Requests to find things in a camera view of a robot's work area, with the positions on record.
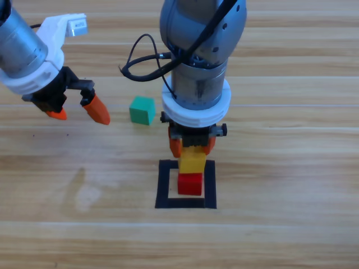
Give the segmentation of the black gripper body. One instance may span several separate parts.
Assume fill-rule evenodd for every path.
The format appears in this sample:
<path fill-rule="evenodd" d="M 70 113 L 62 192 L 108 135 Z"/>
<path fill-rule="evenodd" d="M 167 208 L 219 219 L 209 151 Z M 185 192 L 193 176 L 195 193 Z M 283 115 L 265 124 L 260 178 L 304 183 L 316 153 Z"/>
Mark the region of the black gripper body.
<path fill-rule="evenodd" d="M 86 106 L 95 98 L 94 85 L 93 80 L 79 79 L 70 67 L 64 66 L 48 85 L 32 94 L 23 95 L 22 100 L 32 102 L 43 112 L 60 113 L 67 99 L 67 89 L 80 90 L 80 104 Z"/>
<path fill-rule="evenodd" d="M 187 127 L 175 122 L 164 111 L 161 112 L 162 123 L 169 123 L 171 137 L 180 138 L 183 147 L 206 146 L 209 137 L 222 137 L 227 135 L 227 124 L 212 124 L 207 127 Z"/>

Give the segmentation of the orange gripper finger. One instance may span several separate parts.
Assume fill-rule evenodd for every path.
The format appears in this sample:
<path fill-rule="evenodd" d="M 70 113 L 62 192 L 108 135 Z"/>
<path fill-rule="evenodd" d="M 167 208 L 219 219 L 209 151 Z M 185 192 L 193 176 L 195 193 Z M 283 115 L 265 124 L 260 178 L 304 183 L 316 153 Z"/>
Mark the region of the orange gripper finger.
<path fill-rule="evenodd" d="M 182 152 L 182 140 L 171 137 L 171 128 L 168 128 L 169 148 L 175 158 L 180 158 Z"/>
<path fill-rule="evenodd" d="M 98 98 L 97 94 L 94 95 L 90 103 L 82 107 L 87 111 L 93 121 L 104 125 L 110 124 L 111 118 L 108 109 Z"/>
<path fill-rule="evenodd" d="M 206 155 L 209 155 L 212 151 L 213 147 L 215 146 L 216 137 L 209 137 L 208 144 L 203 147 L 203 151 Z"/>
<path fill-rule="evenodd" d="M 62 108 L 60 112 L 45 112 L 47 116 L 58 119 L 58 120 L 67 120 L 66 111 Z"/>

